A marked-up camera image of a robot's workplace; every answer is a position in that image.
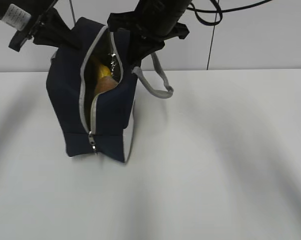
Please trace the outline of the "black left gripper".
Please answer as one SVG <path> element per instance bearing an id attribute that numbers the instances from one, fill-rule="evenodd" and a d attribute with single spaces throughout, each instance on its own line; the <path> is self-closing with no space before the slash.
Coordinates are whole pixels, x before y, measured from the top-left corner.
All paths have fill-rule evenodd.
<path id="1" fill-rule="evenodd" d="M 14 0 L 7 9 L 7 23 L 14 27 L 8 47 L 19 52 L 24 43 L 33 37 L 35 45 L 59 48 L 67 45 L 79 50 L 81 40 L 66 25 L 54 8 L 57 0 Z"/>

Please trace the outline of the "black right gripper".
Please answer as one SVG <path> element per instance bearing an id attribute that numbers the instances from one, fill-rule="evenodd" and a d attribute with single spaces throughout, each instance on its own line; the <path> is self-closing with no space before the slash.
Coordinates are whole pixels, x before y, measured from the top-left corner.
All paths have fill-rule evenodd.
<path id="1" fill-rule="evenodd" d="M 189 5 L 189 0 L 140 0 L 133 11 L 109 15 L 107 24 L 112 32 L 131 31 L 127 52 L 131 67 L 140 67 L 145 57 L 165 46 L 165 40 L 187 37 L 187 26 L 178 21 Z"/>

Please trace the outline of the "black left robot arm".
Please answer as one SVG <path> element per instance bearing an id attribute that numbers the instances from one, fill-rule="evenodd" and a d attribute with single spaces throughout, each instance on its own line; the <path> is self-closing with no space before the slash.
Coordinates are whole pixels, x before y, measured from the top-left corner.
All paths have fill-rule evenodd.
<path id="1" fill-rule="evenodd" d="M 55 9 L 57 0 L 0 0 L 0 20 L 16 29 L 8 47 L 19 52 L 26 41 L 35 45 L 79 50 L 81 40 Z"/>

